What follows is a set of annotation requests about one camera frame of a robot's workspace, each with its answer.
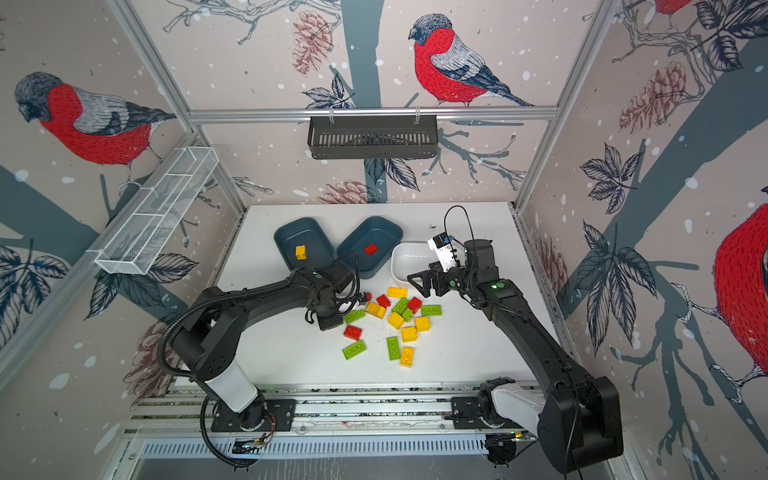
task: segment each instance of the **red lego brick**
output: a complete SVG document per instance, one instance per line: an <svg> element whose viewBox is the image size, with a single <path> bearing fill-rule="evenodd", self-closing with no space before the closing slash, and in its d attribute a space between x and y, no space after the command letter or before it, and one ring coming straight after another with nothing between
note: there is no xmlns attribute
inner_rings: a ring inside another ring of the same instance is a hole
<svg viewBox="0 0 768 480"><path fill-rule="evenodd" d="M376 301L379 302L379 305L383 306L384 308L389 308L389 306L392 305L392 302L389 301L386 295L381 295L376 299Z"/></svg>
<svg viewBox="0 0 768 480"><path fill-rule="evenodd" d="M362 329L357 328L353 325L346 326L346 330L344 330L344 336L348 339L355 340L358 342L360 340L360 336L362 335Z"/></svg>
<svg viewBox="0 0 768 480"><path fill-rule="evenodd" d="M412 312L416 313L420 308L422 308L422 301L416 297L413 297L408 303L408 308L410 308Z"/></svg>

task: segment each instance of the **lego brick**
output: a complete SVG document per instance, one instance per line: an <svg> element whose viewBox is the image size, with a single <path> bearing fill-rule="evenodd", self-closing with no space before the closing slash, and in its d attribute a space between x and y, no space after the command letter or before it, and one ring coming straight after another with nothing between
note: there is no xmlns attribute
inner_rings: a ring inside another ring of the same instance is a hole
<svg viewBox="0 0 768 480"><path fill-rule="evenodd" d="M386 348L389 350L390 360L400 359L400 344L396 336L388 336L386 339Z"/></svg>
<svg viewBox="0 0 768 480"><path fill-rule="evenodd" d="M344 358L349 360L355 355L359 355L360 353L363 353L366 351L366 344L360 340L359 342L355 342L352 345L346 347L345 349L341 350L344 353Z"/></svg>
<svg viewBox="0 0 768 480"><path fill-rule="evenodd" d="M429 319L425 316L420 316L416 319L416 331L417 332L426 332L432 328L432 325L429 323Z"/></svg>
<svg viewBox="0 0 768 480"><path fill-rule="evenodd" d="M354 322L355 320L359 320L363 318L366 315L365 310L353 310L352 312L349 312L344 317L344 321L347 325Z"/></svg>
<svg viewBox="0 0 768 480"><path fill-rule="evenodd" d="M380 305L376 305L374 302L371 302L366 307L366 312L370 313L373 316L384 318L384 314L386 313L386 308Z"/></svg>
<svg viewBox="0 0 768 480"><path fill-rule="evenodd" d="M402 315L405 313L406 309L408 308L408 300L401 298L400 301L392 308L392 311L397 313L398 315Z"/></svg>
<svg viewBox="0 0 768 480"><path fill-rule="evenodd" d="M389 290L387 290L386 295L391 298L406 298L408 296L408 289L391 286Z"/></svg>
<svg viewBox="0 0 768 480"><path fill-rule="evenodd" d="M356 326L347 325L346 330L344 330L344 336L348 339L358 341L360 340L361 335L362 335L362 329L359 329Z"/></svg>
<svg viewBox="0 0 768 480"><path fill-rule="evenodd" d="M417 338L419 338L419 334L416 332L416 328L414 326L410 326L408 328L402 329L402 342L415 342Z"/></svg>
<svg viewBox="0 0 768 480"><path fill-rule="evenodd" d="M400 365L411 368L413 366L413 348L404 346L402 348L402 358L400 359Z"/></svg>
<svg viewBox="0 0 768 480"><path fill-rule="evenodd" d="M414 313L418 312L421 307L422 301L416 297L411 298L411 301L408 302L408 308L410 308Z"/></svg>
<svg viewBox="0 0 768 480"><path fill-rule="evenodd" d="M423 316L441 316L442 307L440 305L422 305Z"/></svg>
<svg viewBox="0 0 768 480"><path fill-rule="evenodd" d="M406 320L397 313L392 313L392 315L389 316L389 325L395 330L400 330L402 324L405 322Z"/></svg>
<svg viewBox="0 0 768 480"><path fill-rule="evenodd" d="M376 302L379 302L379 305L383 306L384 308L389 308L389 306L392 305L392 302L389 301L386 295L381 295L376 299Z"/></svg>

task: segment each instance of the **red bird breast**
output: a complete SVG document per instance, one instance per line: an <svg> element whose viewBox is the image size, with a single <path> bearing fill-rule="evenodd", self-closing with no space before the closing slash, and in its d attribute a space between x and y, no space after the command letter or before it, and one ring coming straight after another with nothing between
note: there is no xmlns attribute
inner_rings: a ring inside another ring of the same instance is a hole
<svg viewBox="0 0 768 480"><path fill-rule="evenodd" d="M768 250L768 204L746 219L717 249L717 310L741 346L768 372L768 293L763 264Z"/></svg>
<svg viewBox="0 0 768 480"><path fill-rule="evenodd" d="M151 125L114 136L84 134L74 128L83 107L74 89L59 85L48 95L51 121L41 121L43 127L56 136L80 158L96 164L128 164L147 149Z"/></svg>

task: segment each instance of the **black cable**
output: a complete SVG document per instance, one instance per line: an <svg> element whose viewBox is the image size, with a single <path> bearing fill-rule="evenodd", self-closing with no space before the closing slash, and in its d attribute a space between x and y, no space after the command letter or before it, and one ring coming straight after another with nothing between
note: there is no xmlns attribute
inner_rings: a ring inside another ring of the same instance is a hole
<svg viewBox="0 0 768 480"><path fill-rule="evenodd" d="M205 409L208 407L208 402L210 399L210 395L206 395L203 399L203 406L200 408L200 434L203 436L203 442L205 443L205 446L208 447L210 452L214 454L214 457L218 458L227 465L234 467L236 470L238 468L249 468L251 465L258 462L259 459L229 458L225 454L219 452L214 443L210 440L210 437L208 437L208 431L205 427Z"/></svg>

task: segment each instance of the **leaf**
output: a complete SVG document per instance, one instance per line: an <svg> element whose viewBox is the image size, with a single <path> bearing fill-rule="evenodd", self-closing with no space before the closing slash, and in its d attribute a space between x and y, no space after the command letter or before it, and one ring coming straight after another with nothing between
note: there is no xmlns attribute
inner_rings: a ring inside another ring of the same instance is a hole
<svg viewBox="0 0 768 480"><path fill-rule="evenodd" d="M598 280L587 296L587 322L595 355L598 354L598 348L608 331L609 296L610 291L605 276Z"/></svg>
<svg viewBox="0 0 768 480"><path fill-rule="evenodd" d="M51 293L51 286L45 281L42 275L27 271L22 279L22 301L24 310L32 313L35 308L45 300L45 297Z"/></svg>
<svg viewBox="0 0 768 480"><path fill-rule="evenodd" d="M64 278L69 272L66 263L50 255L41 255L32 262L35 271L48 278Z"/></svg>
<svg viewBox="0 0 768 480"><path fill-rule="evenodd" d="M634 171L637 169L637 166L640 163L641 155L641 152L637 152L627 159L627 163L624 164L624 169L621 171L622 182L628 182L632 179L632 175L634 175Z"/></svg>
<svg viewBox="0 0 768 480"><path fill-rule="evenodd" d="M12 270L22 264L22 259L18 253L10 248L0 245L0 272Z"/></svg>
<svg viewBox="0 0 768 480"><path fill-rule="evenodd" d="M618 180L621 171L621 154L609 144L605 144L605 166L608 168L611 178Z"/></svg>
<svg viewBox="0 0 768 480"><path fill-rule="evenodd" d="M723 21L725 5L719 0L701 0L696 3L696 13L701 25L707 30L712 30Z"/></svg>
<svg viewBox="0 0 768 480"><path fill-rule="evenodd" d="M599 158L592 159L586 164L581 165L579 168L584 171L587 177L590 177L593 180L604 181L611 179L611 173L608 171L608 167L605 165L605 162Z"/></svg>
<svg viewBox="0 0 768 480"><path fill-rule="evenodd" d="M605 277L604 264L603 257L587 257L582 260L576 269L576 288L592 290L596 282Z"/></svg>
<svg viewBox="0 0 768 480"><path fill-rule="evenodd" d="M654 296L656 292L656 279L654 271L645 261L642 255L632 247L622 247L617 253L619 266L627 276L629 276L637 285L644 286Z"/></svg>
<svg viewBox="0 0 768 480"><path fill-rule="evenodd" d="M120 289L128 299L138 306L162 305L160 288L157 282L145 275L129 275L118 273L120 276Z"/></svg>
<svg viewBox="0 0 768 480"><path fill-rule="evenodd" d="M419 182L416 181L416 175L408 164L401 158L392 158L386 161L386 174L398 185L406 188L419 190Z"/></svg>
<svg viewBox="0 0 768 480"><path fill-rule="evenodd" d="M587 196L592 197L595 200L605 200L606 198L610 197L614 190L617 188L619 188L619 184L613 180L609 180L607 182L598 182L598 184L594 186L592 191Z"/></svg>
<svg viewBox="0 0 768 480"><path fill-rule="evenodd" d="M737 15L728 27L728 32L736 38L756 38L768 36L768 2L753 2Z"/></svg>
<svg viewBox="0 0 768 480"><path fill-rule="evenodd" d="M611 195L611 200L608 202L608 210L605 211L606 214L615 214L619 211L621 208L621 205L624 204L624 189L619 188L614 192L613 195Z"/></svg>
<svg viewBox="0 0 768 480"><path fill-rule="evenodd" d="M637 316L637 307L634 305L632 289L629 280L621 272L618 266L614 266L608 272L608 283L611 287L611 311L621 325L627 340L632 340L634 321Z"/></svg>
<svg viewBox="0 0 768 480"><path fill-rule="evenodd" d="M180 253L163 253L154 261L147 276L159 283L171 283L183 279L196 265L197 262Z"/></svg>
<svg viewBox="0 0 768 480"><path fill-rule="evenodd" d="M91 318L103 312L120 291L120 274L101 271L96 278L94 292L91 294L91 309L88 316Z"/></svg>
<svg viewBox="0 0 768 480"><path fill-rule="evenodd" d="M718 71L734 71L743 68L739 62L736 41L730 35L715 37L707 49L707 58L712 68Z"/></svg>
<svg viewBox="0 0 768 480"><path fill-rule="evenodd" d="M373 181L378 180L386 170L386 160L383 158L366 158L364 161L366 173Z"/></svg>
<svg viewBox="0 0 768 480"><path fill-rule="evenodd" d="M603 237L603 234L600 233L597 228L587 225L587 222L582 221L582 223L584 224L582 228L584 229L584 238L587 241L587 245L589 245L592 251L598 255L608 255L610 250L608 249L608 242L605 240L605 237Z"/></svg>

